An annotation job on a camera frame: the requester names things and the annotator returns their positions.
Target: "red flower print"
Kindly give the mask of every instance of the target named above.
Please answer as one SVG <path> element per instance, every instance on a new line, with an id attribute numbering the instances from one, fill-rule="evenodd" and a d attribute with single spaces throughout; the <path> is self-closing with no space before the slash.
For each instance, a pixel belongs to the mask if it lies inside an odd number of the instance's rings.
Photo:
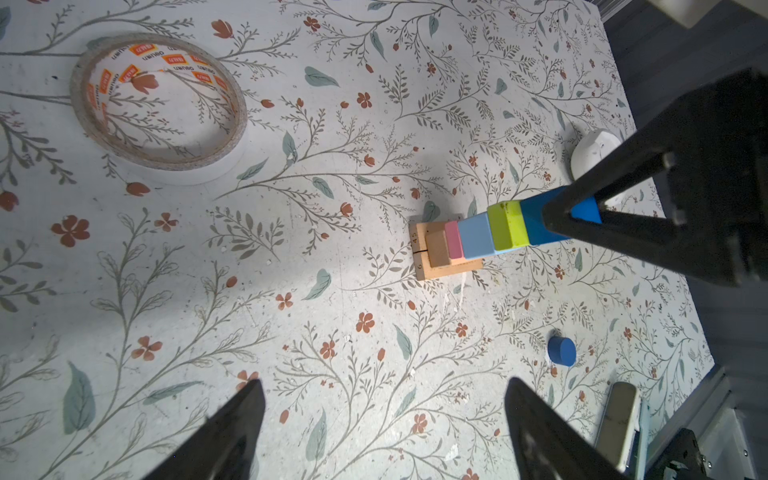
<path id="1" fill-rule="evenodd" d="M 459 338 L 467 336 L 467 330 L 469 330 L 469 327 L 461 323 L 456 327 L 456 333 L 458 334 Z"/>
<path id="2" fill-rule="evenodd" d="M 240 373 L 237 374 L 237 378 L 243 380 L 242 382 L 238 383 L 237 386 L 235 387 L 235 390 L 239 392 L 240 390 L 243 389 L 246 383 L 250 382 L 251 380 L 258 379 L 259 373 L 253 372 L 249 376 L 248 372 L 246 372 L 245 370 L 240 370 Z"/>
<path id="3" fill-rule="evenodd" d="M 323 348 L 320 349 L 320 355 L 322 355 L 324 359 L 329 359 L 336 356 L 336 352 L 333 351 L 333 347 L 335 346 L 336 342 L 333 340 L 330 340 L 329 342 L 323 342 Z"/>
<path id="4" fill-rule="evenodd" d="M 357 331 L 359 332 L 362 330 L 365 333 L 370 333 L 373 326 L 376 324 L 376 322 L 373 321 L 373 314 L 372 313 L 363 313 L 360 312 L 359 321 L 357 323 Z"/>
<path id="5" fill-rule="evenodd" d="M 427 415 L 418 413 L 413 416 L 413 427 L 411 427 L 411 433 L 424 433 L 424 429 L 427 428 Z"/>
<path id="6" fill-rule="evenodd" d="M 307 17 L 304 21 L 304 25 L 307 27 L 310 27 L 312 31 L 318 31 L 320 30 L 320 23 L 317 21 L 316 18 Z"/>
<path id="7" fill-rule="evenodd" d="M 464 475 L 462 480 L 480 480 L 480 476 L 476 473 L 472 473 L 471 468 L 467 468 L 467 475 Z"/>
<path id="8" fill-rule="evenodd" d="M 163 348 L 162 342 L 155 342 L 152 345 L 149 344 L 149 336 L 142 336 L 139 339 L 139 345 L 141 345 L 143 348 L 136 349 L 133 352 L 131 352 L 131 358 L 139 358 L 140 356 L 144 355 L 144 361 L 150 362 L 154 360 L 154 353 L 159 349 Z"/>
<path id="9" fill-rule="evenodd" d="M 157 88 L 157 79 L 152 74 L 139 74 L 131 79 L 131 85 L 145 95 L 149 95 L 148 88 Z"/>
<path id="10" fill-rule="evenodd" d="M 57 235 L 61 235 L 61 245 L 65 247 L 74 247 L 75 240 L 86 240 L 91 238 L 91 234 L 88 230 L 88 220 L 80 220 L 75 215 L 67 215 L 67 217 L 61 223 L 54 223 L 51 226 L 51 231 Z"/>
<path id="11" fill-rule="evenodd" d="M 282 310 L 282 309 L 284 309 L 286 307 L 290 308 L 293 305 L 293 302 L 290 301 L 292 296 L 293 295 L 291 295 L 291 292 L 286 293 L 285 296 L 282 296 L 282 295 L 276 296 L 275 300 L 280 302 L 280 304 L 277 306 L 277 309 L 278 310 Z"/>
<path id="12" fill-rule="evenodd" d="M 0 194 L 0 208 L 9 212 L 13 210 L 13 207 L 18 205 L 18 197 L 12 192 L 4 191 Z"/>
<path id="13" fill-rule="evenodd" d="M 368 108 L 373 106 L 373 104 L 371 103 L 371 95 L 368 92 L 364 94 L 357 92 L 357 103 L 359 103 L 360 106 L 363 108 Z"/>
<path id="14" fill-rule="evenodd" d="M 232 25 L 230 25 L 229 22 L 225 22 L 224 20 L 216 20 L 211 22 L 210 26 L 216 30 L 214 35 L 216 35 L 218 38 L 232 38 L 234 36 L 234 33 L 232 32 Z"/>
<path id="15" fill-rule="evenodd" d="M 179 224 L 179 220 L 170 219 L 170 214 L 168 212 L 161 214 L 161 217 L 163 217 L 163 220 L 155 220 L 154 226 L 163 227 L 164 232 L 170 232 L 171 227 L 175 227 Z"/>
<path id="16" fill-rule="evenodd" d="M 348 204 L 347 202 L 344 202 L 341 204 L 341 214 L 344 217 L 348 217 L 349 215 L 352 215 L 352 205 Z"/>
<path id="17" fill-rule="evenodd" d="M 125 191 L 134 197 L 143 197 L 144 194 L 150 193 L 152 190 L 141 182 L 131 182 L 125 186 Z"/>

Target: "table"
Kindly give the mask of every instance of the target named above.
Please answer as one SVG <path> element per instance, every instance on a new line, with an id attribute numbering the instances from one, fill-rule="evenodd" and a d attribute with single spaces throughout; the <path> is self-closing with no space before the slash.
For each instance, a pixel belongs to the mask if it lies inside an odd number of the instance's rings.
<path id="1" fill-rule="evenodd" d="M 237 76 L 232 171 L 152 184 L 83 136 L 71 68 L 130 31 Z M 260 478 L 508 478 L 509 377 L 592 439 L 612 382 L 655 433 L 713 365 L 682 276 L 586 243 L 415 281 L 409 221 L 566 184 L 585 132 L 634 131 L 591 4 L 28 0 L 0 37 L 4 478 L 140 478 L 255 378 Z M 650 181 L 621 209 L 662 214 Z"/>

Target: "dark wall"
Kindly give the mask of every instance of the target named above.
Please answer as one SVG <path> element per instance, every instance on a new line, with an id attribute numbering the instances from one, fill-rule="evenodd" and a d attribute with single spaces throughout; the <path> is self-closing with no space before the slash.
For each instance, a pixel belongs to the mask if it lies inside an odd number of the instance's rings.
<path id="1" fill-rule="evenodd" d="M 699 85 L 749 66 L 768 73 L 768 19 L 728 0 L 691 30 L 633 0 L 605 29 L 638 128 Z M 657 185 L 665 203 L 668 192 Z M 768 282 L 740 289 L 689 284 L 715 362 L 733 386 L 750 457 L 768 478 Z"/>

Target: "wooden base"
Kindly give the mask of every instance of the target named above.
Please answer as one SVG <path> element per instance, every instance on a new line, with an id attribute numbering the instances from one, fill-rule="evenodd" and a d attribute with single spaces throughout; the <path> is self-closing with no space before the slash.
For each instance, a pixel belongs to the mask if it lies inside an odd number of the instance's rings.
<path id="1" fill-rule="evenodd" d="M 483 267 L 482 258 L 447 266 L 432 266 L 429 262 L 426 236 L 430 232 L 442 230 L 444 225 L 445 222 L 431 222 L 416 223 L 409 227 L 417 280 L 433 280 L 442 276 L 480 270 Z"/>

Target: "adhesive tape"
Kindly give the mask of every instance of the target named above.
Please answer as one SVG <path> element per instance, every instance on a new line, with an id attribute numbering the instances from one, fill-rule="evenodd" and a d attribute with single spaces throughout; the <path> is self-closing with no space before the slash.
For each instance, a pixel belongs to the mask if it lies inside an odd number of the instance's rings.
<path id="1" fill-rule="evenodd" d="M 216 58 L 186 41 L 105 38 L 80 57 L 70 94 L 86 134 L 147 180 L 202 184 L 243 155 L 243 92 Z"/>

